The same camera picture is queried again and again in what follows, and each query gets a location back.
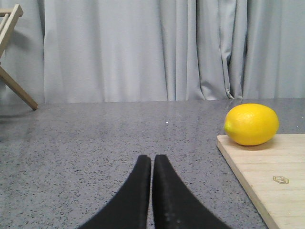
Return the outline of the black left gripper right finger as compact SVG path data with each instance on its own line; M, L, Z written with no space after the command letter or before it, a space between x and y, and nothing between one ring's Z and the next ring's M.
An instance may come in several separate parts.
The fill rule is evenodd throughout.
M166 155L157 155L152 179L156 229L228 229L191 193Z

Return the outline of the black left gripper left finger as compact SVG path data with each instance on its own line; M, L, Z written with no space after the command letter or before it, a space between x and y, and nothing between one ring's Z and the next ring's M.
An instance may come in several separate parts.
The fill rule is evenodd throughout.
M150 198L151 159L140 155L116 195L81 229L145 229Z

